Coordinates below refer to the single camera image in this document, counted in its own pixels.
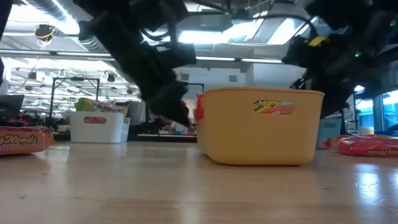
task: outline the bin handle cutout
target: bin handle cutout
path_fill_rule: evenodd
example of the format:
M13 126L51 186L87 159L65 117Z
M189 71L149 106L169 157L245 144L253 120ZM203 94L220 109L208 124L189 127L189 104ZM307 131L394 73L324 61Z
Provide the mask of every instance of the bin handle cutout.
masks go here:
M85 116L83 122L86 124L104 124L106 123L106 118L96 117L96 116Z
M292 115L295 105L291 101L256 100L253 103L255 114Z

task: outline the white bin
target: white bin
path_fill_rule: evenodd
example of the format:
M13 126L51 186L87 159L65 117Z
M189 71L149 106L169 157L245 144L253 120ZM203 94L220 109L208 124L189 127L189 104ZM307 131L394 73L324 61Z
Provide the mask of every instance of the white bin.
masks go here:
M85 123L84 118L105 119L105 123ZM77 111L70 115L71 142L121 143L127 141L130 118L122 113Z

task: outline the pink candy package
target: pink candy package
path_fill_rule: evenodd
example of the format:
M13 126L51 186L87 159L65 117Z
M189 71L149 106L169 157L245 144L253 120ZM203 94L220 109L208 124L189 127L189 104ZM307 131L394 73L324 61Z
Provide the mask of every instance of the pink candy package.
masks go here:
M398 138L383 135L339 135L322 142L323 147L350 156L398 158Z

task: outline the plastic bin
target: plastic bin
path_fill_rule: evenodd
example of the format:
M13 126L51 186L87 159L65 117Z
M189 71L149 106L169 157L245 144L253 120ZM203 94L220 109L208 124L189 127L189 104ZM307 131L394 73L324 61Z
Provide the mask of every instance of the plastic bin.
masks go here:
M231 165L302 165L314 156L324 94L269 88L219 88L204 94L198 147ZM257 100L289 101L294 112L256 114Z
M85 123L85 117L105 118L104 124ZM70 115L71 142L121 143L127 141L130 118L122 113L77 111Z
M319 122L319 131L317 139L317 149L324 149L322 142L330 137L340 134L341 119L325 118Z

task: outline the person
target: person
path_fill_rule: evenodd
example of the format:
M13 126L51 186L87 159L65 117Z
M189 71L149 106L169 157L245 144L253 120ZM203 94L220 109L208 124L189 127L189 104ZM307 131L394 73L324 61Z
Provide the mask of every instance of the person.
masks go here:
M4 30L6 29L8 17L11 13L13 0L0 0L0 41ZM2 75L4 73L4 64L0 57L0 86L2 84Z

